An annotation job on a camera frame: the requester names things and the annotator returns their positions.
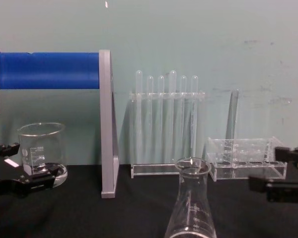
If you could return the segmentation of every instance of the gray metal frame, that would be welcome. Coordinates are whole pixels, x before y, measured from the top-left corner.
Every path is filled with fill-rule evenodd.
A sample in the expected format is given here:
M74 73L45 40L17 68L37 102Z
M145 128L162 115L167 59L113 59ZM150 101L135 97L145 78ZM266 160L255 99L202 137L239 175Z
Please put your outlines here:
M113 70L109 50L99 51L102 198L114 198L119 170Z

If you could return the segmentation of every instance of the black tablecloth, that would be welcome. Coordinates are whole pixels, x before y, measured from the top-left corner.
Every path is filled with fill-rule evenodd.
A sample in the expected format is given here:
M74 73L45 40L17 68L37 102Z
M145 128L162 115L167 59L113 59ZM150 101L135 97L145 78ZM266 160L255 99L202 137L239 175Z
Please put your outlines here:
M178 176L131 179L121 166L116 198L101 199L101 167L69 166L53 190L0 197L0 238L162 238L177 192ZM208 199L218 238L298 238L298 204L269 203L247 180L209 178Z

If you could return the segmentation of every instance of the blue bar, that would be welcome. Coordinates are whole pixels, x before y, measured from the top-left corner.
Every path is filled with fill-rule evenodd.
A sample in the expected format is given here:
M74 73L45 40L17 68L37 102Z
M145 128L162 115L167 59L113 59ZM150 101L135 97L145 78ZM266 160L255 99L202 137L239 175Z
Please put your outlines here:
M0 53L0 89L99 89L98 53Z

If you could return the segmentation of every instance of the light blue wall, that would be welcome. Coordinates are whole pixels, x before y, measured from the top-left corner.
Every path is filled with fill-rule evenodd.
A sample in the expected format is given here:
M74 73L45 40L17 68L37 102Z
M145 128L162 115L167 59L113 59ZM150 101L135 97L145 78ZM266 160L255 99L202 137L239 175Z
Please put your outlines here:
M110 49L122 163L129 162L123 124L138 69L198 75L213 138L223 137L228 91L239 88L238 137L298 144L298 0L108 0L108 8L105 0L0 0L0 49ZM23 124L59 121L69 164L99 162L98 91L2 91L0 109L0 142L17 140Z

